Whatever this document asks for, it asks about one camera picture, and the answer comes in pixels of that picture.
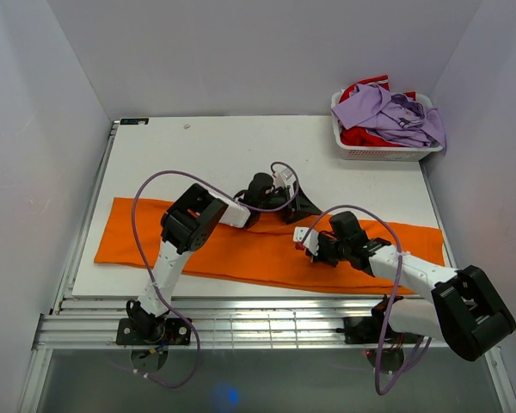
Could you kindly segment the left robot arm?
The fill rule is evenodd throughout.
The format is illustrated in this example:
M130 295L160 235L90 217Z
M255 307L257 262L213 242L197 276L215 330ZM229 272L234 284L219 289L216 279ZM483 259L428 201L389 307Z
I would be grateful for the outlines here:
M270 175L256 173L250 184L233 197L195 183L161 217L159 254L156 264L151 266L138 235L138 202L136 197L132 203L132 233L150 280L137 299L126 303L126 314L135 333L149 344L166 336L166 317L181 271L217 225L248 229L263 213L279 213L289 225L321 213L289 169Z

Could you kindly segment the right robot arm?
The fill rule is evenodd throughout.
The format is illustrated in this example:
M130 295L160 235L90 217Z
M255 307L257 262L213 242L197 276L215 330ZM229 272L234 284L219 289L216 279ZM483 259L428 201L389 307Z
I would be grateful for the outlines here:
M349 328L359 342L374 335L390 342L405 335L445 342L466 361L475 361L516 330L516 321L485 272L476 266L443 267L402 250L381 237L370 238L351 212L337 213L330 231L299 227L294 242L313 262L340 262L373 278L405 287L419 300L385 297L370 317Z

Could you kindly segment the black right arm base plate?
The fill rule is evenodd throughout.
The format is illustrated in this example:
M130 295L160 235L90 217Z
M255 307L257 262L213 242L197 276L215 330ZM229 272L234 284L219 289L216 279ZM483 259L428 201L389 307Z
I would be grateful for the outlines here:
M373 344L380 337L382 322L374 317L344 317L343 334L346 344ZM396 333L390 326L386 328L386 344L416 343L417 336L410 333Z

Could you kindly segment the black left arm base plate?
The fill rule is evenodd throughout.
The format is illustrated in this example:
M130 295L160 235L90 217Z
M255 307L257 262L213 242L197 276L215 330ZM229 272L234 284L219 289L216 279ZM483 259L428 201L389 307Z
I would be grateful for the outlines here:
M166 318L161 319L150 336L145 338L129 318L122 318L118 324L115 343L120 346L184 346L191 342L191 335L191 330L181 319Z

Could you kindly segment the orange trousers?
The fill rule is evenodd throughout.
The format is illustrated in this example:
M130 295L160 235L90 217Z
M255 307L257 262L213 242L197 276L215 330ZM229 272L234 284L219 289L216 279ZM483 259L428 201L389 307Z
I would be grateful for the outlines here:
M160 248L160 220L166 200L116 198L94 261L141 268L154 264ZM293 242L295 225L277 214L261 215L248 230L218 225L205 245L189 258L184 271L199 277L241 281L317 293L383 294L392 283L353 269L313 263Z

